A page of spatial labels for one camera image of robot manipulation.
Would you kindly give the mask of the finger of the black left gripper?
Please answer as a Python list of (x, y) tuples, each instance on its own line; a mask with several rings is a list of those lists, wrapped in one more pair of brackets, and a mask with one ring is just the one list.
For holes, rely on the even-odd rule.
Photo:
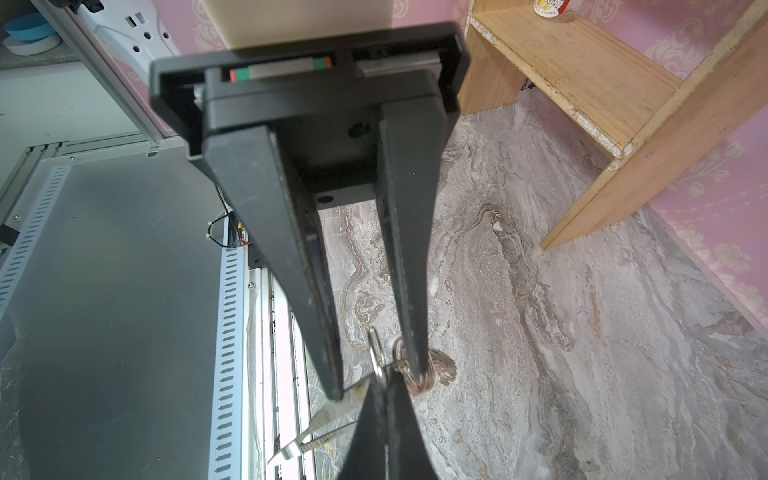
[(446, 116), (433, 95), (386, 103), (381, 114), (377, 212), (410, 372), (423, 377), (427, 263)]
[(202, 147), (213, 179), (282, 287), (326, 396), (343, 395), (343, 360), (314, 200), (267, 126), (213, 135)]

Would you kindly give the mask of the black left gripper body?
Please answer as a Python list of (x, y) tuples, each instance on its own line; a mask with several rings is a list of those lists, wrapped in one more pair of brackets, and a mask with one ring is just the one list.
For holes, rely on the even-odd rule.
[(469, 66), (443, 22), (156, 60), (150, 104), (206, 176), (206, 153), (236, 170), (228, 147), (267, 128), (326, 209), (376, 197), (385, 175), (433, 194)]

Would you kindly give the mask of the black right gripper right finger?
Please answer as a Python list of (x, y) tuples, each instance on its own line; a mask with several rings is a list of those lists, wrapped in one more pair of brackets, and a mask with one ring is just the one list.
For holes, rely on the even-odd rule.
[(402, 374), (387, 387), (388, 474), (396, 480), (437, 480)]

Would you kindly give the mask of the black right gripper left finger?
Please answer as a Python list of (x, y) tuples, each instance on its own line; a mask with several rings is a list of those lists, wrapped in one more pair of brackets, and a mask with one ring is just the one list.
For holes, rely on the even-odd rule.
[(373, 380), (338, 480), (386, 479), (386, 407), (385, 390)]

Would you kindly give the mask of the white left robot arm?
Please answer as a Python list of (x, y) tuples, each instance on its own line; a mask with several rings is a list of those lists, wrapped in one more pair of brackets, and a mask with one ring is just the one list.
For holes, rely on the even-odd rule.
[(428, 369), (427, 256), (470, 66), (459, 27), (389, 1), (207, 1), (224, 42), (183, 55), (152, 1), (62, 1), (136, 70), (282, 286), (326, 395), (343, 361), (319, 213), (374, 201), (411, 373)]

